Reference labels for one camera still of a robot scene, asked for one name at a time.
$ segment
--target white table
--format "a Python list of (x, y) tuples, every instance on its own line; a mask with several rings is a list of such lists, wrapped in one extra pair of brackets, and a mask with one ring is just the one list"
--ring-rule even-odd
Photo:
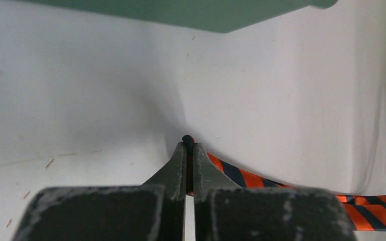
[(40, 189), (141, 184), (187, 133), (278, 181), (386, 194), (386, 0), (229, 34), (0, 1), (0, 241)]

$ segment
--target striped cloth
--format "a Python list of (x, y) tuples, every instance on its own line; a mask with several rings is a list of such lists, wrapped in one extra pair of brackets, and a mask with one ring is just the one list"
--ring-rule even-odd
[[(212, 163), (241, 187), (291, 187), (239, 169), (208, 153)], [(386, 195), (337, 195), (355, 230), (386, 231)]]

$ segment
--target dark green container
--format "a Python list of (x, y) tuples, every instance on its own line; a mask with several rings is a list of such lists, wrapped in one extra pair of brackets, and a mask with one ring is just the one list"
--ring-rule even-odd
[(228, 33), (310, 5), (337, 0), (23, 0), (124, 18)]

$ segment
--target surface stain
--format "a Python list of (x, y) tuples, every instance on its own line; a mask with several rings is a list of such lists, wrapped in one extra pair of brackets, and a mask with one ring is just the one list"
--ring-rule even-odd
[(45, 167), (47, 169), (49, 166), (51, 166), (51, 163), (54, 161), (54, 158), (48, 163), (48, 165)]
[(28, 191), (26, 194), (24, 194), (23, 200), (26, 200), (27, 196), (29, 196), (30, 191)]
[(58, 157), (76, 156), (77, 153), (60, 154)]
[(11, 225), (11, 223), (13, 223), (13, 219), (12, 218), (10, 218), (10, 220), (8, 220), (7, 226), (5, 226), (5, 228), (8, 228)]

